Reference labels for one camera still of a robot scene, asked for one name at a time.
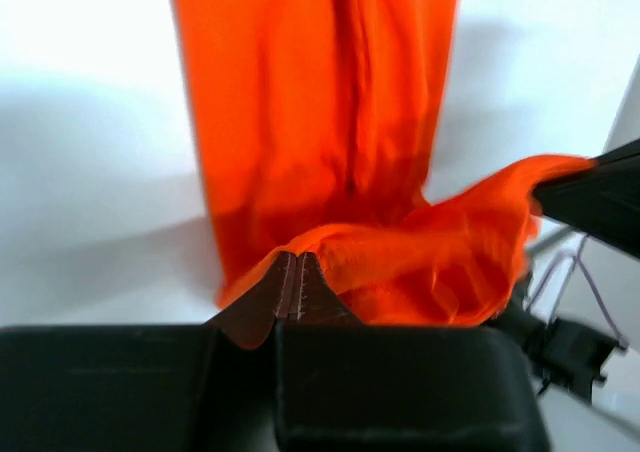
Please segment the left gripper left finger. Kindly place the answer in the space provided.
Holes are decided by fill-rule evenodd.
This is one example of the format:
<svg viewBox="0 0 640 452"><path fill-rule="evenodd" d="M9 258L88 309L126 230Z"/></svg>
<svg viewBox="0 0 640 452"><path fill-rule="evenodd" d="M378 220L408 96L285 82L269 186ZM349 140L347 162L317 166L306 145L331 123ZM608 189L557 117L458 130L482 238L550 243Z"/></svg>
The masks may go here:
<svg viewBox="0 0 640 452"><path fill-rule="evenodd" d="M5 451L274 451L272 331L283 253L202 324L1 331Z"/></svg>

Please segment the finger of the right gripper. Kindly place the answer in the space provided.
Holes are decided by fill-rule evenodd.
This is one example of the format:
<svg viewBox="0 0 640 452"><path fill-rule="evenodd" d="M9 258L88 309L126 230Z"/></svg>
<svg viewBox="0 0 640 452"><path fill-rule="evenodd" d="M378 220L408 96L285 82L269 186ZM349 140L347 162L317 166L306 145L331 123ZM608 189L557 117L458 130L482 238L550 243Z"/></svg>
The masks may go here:
<svg viewBox="0 0 640 452"><path fill-rule="evenodd" d="M543 214L634 258L639 257L639 141L596 158L586 171L533 190Z"/></svg>

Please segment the orange t-shirt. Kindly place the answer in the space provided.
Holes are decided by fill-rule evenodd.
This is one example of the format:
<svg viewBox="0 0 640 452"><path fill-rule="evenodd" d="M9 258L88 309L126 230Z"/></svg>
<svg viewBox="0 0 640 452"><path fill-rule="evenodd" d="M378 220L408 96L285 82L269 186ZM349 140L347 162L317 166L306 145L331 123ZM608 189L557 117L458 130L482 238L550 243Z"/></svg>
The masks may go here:
<svg viewBox="0 0 640 452"><path fill-rule="evenodd" d="M458 0L172 0L226 307L282 252L314 253L369 324L501 312L538 230L539 155L422 194Z"/></svg>

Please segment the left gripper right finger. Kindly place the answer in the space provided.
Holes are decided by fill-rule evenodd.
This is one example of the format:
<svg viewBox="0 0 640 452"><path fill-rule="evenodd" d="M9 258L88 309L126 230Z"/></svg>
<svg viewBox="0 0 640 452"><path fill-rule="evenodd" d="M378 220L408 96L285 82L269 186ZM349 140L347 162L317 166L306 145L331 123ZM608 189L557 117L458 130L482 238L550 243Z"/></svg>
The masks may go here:
<svg viewBox="0 0 640 452"><path fill-rule="evenodd" d="M519 348L486 327L362 324L317 258L296 261L274 335L283 451L547 451Z"/></svg>

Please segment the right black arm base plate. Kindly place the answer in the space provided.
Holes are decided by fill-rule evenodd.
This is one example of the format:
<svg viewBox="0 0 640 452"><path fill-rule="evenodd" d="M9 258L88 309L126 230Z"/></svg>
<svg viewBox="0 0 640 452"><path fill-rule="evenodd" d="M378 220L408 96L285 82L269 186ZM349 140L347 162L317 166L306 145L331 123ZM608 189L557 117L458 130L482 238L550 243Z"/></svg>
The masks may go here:
<svg viewBox="0 0 640 452"><path fill-rule="evenodd" d="M606 383L605 362L614 352L626 352L627 344L577 321L555 318L546 323L526 311L532 277L527 273L516 282L506 308L485 324L522 349L542 380L541 392L553 384L590 403L593 387Z"/></svg>

